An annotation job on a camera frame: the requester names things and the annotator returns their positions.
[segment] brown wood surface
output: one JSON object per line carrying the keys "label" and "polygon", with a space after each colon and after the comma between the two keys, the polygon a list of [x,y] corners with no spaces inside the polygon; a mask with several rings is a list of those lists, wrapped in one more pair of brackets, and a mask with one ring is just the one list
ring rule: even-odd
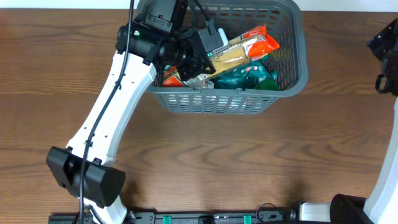
{"label": "brown wood surface", "polygon": [[[139,102],[116,167],[126,205],[249,210],[262,202],[368,197],[392,131],[366,43],[392,13],[304,12],[310,80],[256,116],[173,114]],[[0,10],[0,223],[77,212],[45,163],[90,111],[108,75],[124,10]]]}

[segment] food item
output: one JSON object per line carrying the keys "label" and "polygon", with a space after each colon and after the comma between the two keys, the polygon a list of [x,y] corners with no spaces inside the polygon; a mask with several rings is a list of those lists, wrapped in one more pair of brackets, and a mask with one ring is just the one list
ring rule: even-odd
{"label": "food item", "polygon": [[215,88],[279,90],[275,82],[277,72],[272,74],[274,77],[268,73],[260,61],[255,61],[215,78]]}
{"label": "food item", "polygon": [[215,73],[203,74],[206,75],[205,78],[196,77],[189,81],[202,82],[216,78],[222,72],[259,60],[280,47],[276,40],[267,34],[265,26],[256,27],[228,43],[228,49],[217,54],[209,54],[209,59],[216,69]]}
{"label": "food item", "polygon": [[186,87],[184,85],[183,81],[181,81],[180,74],[178,73],[176,66],[169,67],[164,72],[163,86],[164,87]]}

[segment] green tape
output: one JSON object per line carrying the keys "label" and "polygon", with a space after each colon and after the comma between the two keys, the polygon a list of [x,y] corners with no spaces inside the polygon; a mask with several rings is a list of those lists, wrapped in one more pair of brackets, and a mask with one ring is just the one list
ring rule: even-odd
{"label": "green tape", "polygon": [[251,215],[243,216],[243,224],[251,224]]}
{"label": "green tape", "polygon": [[172,217],[163,217],[163,224],[172,224]]}

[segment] gray plastic basket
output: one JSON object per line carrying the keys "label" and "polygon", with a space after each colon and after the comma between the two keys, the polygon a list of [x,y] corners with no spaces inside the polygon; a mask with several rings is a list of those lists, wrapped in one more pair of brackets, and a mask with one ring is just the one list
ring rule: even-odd
{"label": "gray plastic basket", "polygon": [[[308,81],[307,56],[300,8],[293,0],[201,0],[202,6],[229,38],[266,24],[280,49],[266,60],[268,71],[277,70],[280,91],[148,88],[163,106],[178,113],[258,114],[280,97],[300,93]],[[199,26],[204,18],[198,7],[187,11],[184,24],[192,24],[197,10]]]}

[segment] white background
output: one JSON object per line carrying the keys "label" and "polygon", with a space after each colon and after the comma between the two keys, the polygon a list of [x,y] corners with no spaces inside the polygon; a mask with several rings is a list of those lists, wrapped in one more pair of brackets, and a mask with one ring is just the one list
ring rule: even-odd
{"label": "white background", "polygon": [[[398,0],[294,0],[303,11],[398,12]],[[130,0],[0,0],[0,7],[127,9]]]}

